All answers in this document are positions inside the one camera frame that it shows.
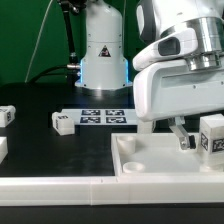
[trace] warning label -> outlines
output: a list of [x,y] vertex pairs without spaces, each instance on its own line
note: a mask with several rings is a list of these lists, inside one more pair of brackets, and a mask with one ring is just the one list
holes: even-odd
[[100,52],[99,57],[111,57],[110,52],[106,45],[103,47],[102,51]]

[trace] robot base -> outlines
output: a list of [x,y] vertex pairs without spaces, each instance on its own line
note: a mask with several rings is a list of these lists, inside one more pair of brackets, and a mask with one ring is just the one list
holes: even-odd
[[75,86],[78,87],[76,90],[86,95],[104,97],[104,96],[120,96],[124,94],[128,94],[130,90],[132,90],[132,82],[129,82],[125,87],[121,89],[107,90],[107,89],[88,89],[83,87],[80,82],[76,82]]

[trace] black table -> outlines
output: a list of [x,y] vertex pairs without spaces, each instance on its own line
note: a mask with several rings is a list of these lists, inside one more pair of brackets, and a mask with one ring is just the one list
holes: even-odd
[[[63,108],[134,108],[133,95],[93,97],[63,84],[10,84],[0,88],[0,105],[14,105],[16,120],[0,129],[7,136],[8,159],[0,177],[113,176],[111,133],[135,126],[80,126],[59,136],[51,114]],[[198,125],[192,117],[188,126]],[[160,131],[167,125],[159,122]],[[0,223],[209,223],[224,222],[223,204],[1,207]]]

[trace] marker cube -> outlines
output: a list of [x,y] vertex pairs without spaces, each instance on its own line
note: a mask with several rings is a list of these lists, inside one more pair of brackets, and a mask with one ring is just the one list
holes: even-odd
[[0,127],[5,128],[15,119],[16,109],[14,106],[0,107]]
[[201,117],[199,154],[205,163],[224,163],[224,116],[222,114]]
[[8,147],[7,147],[7,139],[6,137],[0,137],[0,164],[8,154]]
[[60,135],[72,135],[75,134],[75,122],[63,113],[53,113],[52,121],[54,129]]

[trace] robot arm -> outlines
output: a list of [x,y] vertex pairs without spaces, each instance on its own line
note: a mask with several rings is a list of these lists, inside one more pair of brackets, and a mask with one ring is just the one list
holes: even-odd
[[134,80],[136,113],[144,122],[168,119],[182,149],[195,146],[184,116],[224,108],[223,8],[219,0],[142,0],[137,8],[141,38],[147,40],[147,11],[156,35],[133,60],[141,71]]

